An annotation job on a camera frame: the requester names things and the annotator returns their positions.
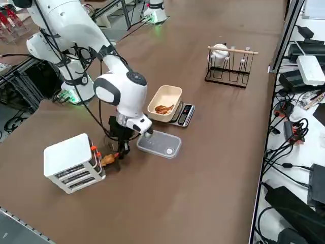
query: electronic device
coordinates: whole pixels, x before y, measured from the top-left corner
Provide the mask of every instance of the electronic device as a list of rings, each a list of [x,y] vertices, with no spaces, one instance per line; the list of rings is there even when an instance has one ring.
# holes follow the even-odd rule
[[[194,111],[194,105],[183,103],[182,101],[180,101],[178,108],[176,109],[175,114],[169,124],[187,127],[192,119]]]
[[[307,243],[325,243],[325,219],[288,188],[281,186],[272,189],[269,187],[265,200],[297,230]]]
[[[325,89],[325,85],[306,85],[300,75],[299,70],[288,71],[280,74],[279,82],[289,93],[304,93],[311,90]]]
[[[313,169],[309,172],[309,185],[311,188],[308,189],[307,203],[309,205],[323,206],[325,204],[325,167],[313,164]]]
[[[303,38],[305,38],[305,39],[313,38],[314,32],[312,32],[308,27],[306,27],[306,26],[301,27],[301,26],[297,25],[297,28],[298,28],[299,34],[302,35]]]
[[[277,244],[308,244],[295,230],[285,228],[278,235]]]
[[[325,64],[325,45],[323,44],[308,44],[303,41],[297,41],[306,55],[316,56],[319,64]],[[288,50],[288,59],[292,63],[296,63],[298,56],[303,55],[297,44],[291,44]]]
[[[319,45],[324,45],[325,41],[321,41],[321,40],[313,40],[313,39],[305,39],[304,43],[307,44],[319,44]]]
[[[296,126],[294,122],[287,120],[283,123],[285,140],[295,141],[295,145],[304,144],[305,137],[302,137],[301,126]]]
[[[315,56],[301,55],[297,59],[298,68],[306,85],[324,85],[325,75]]]
[[[290,101],[280,101],[274,109],[274,114],[278,114],[280,118],[290,117],[293,110],[294,105]]]
[[[70,194],[105,179],[101,153],[81,134],[44,150],[44,176]]]

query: clear plastic container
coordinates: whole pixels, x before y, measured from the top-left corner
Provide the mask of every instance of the clear plastic container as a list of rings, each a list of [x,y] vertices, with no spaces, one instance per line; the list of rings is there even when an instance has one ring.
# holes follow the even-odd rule
[[[183,90],[179,87],[161,86],[148,106],[149,118],[166,123],[171,121],[181,101],[182,92]],[[155,108],[160,105],[166,107],[174,105],[174,108],[167,114],[158,114]]]
[[[181,145],[182,140],[179,137],[160,131],[153,131],[150,138],[146,138],[143,134],[137,141],[137,146],[140,150],[167,159],[176,157]]]

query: digital kitchen scale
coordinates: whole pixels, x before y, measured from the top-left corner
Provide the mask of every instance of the digital kitchen scale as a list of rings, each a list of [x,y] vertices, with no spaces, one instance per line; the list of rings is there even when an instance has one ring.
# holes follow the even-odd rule
[[[192,119],[195,106],[180,101],[174,117],[168,123],[175,126],[187,127]]]

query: wooden stick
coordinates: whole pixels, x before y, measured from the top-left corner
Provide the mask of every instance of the wooden stick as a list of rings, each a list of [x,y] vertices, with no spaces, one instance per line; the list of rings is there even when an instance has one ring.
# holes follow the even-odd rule
[[[219,51],[228,51],[228,52],[237,52],[237,53],[245,53],[245,54],[258,55],[258,52],[244,51],[244,50],[239,50],[239,49],[229,49],[229,48],[211,47],[211,46],[208,46],[208,48],[209,49],[212,49],[212,50],[219,50]]]
[[[315,98],[313,101],[311,101],[308,105],[304,107],[305,110],[308,110],[311,108],[313,105],[317,104],[320,102],[323,98],[325,97],[325,93],[320,94],[317,98]]]

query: chicken piece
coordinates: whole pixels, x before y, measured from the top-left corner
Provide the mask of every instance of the chicken piece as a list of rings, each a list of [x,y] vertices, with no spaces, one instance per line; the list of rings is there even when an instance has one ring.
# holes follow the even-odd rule
[[[112,164],[115,162],[115,159],[118,157],[118,153],[116,154],[109,154],[106,155],[102,160],[101,160],[101,166],[105,167],[106,165]]]
[[[155,111],[156,112],[159,112],[160,110],[164,110],[164,109],[166,109],[166,106],[164,106],[164,105],[159,105],[159,106],[157,106],[157,107],[155,107]]]
[[[166,114],[169,111],[173,110],[174,106],[175,106],[174,104],[172,106],[170,106],[170,107],[160,105],[158,107],[164,107],[164,108],[162,108],[160,110],[157,110],[158,107],[156,107],[156,113],[158,113],[158,114]]]

